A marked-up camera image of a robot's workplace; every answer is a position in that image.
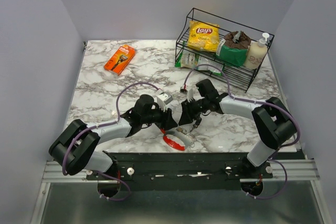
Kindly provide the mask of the steel key organizer red handle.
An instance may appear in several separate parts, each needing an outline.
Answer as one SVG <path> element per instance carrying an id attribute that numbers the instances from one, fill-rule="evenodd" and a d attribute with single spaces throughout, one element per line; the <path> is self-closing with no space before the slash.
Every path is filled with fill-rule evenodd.
<path id="1" fill-rule="evenodd" d="M 185 151 L 194 145 L 194 138 L 182 127 L 175 127 L 170 130 L 161 129 L 163 141 L 177 151 Z"/>

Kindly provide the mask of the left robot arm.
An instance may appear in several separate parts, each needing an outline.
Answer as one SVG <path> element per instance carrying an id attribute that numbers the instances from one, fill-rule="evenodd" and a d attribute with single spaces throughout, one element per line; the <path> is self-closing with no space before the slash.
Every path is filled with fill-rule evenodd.
<path id="1" fill-rule="evenodd" d="M 155 98 L 143 94 L 135 105 L 120 116 L 101 125 L 88 125 L 80 119 L 73 120 L 52 143 L 48 153 L 64 167 L 68 175 L 84 169 L 96 170 L 104 179 L 116 175 L 116 166 L 109 155 L 97 151 L 99 143 L 137 134 L 145 125 L 156 125 L 162 131 L 177 127 L 168 104 L 173 101 L 169 93 L 160 92 Z"/>

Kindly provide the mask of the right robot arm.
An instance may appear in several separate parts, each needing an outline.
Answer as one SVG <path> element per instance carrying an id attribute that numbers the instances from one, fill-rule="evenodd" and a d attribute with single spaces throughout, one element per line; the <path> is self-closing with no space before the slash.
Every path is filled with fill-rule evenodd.
<path id="1" fill-rule="evenodd" d="M 202 98 L 189 98 L 181 103 L 180 126 L 191 123 L 198 126 L 201 114 L 208 111 L 233 114 L 255 122 L 260 140 L 242 161 L 241 171 L 246 177 L 259 174 L 260 166 L 297 133 L 293 117 L 277 97 L 266 101 L 233 98 L 228 93 L 219 94 L 209 79 L 198 82 L 196 87 Z"/>

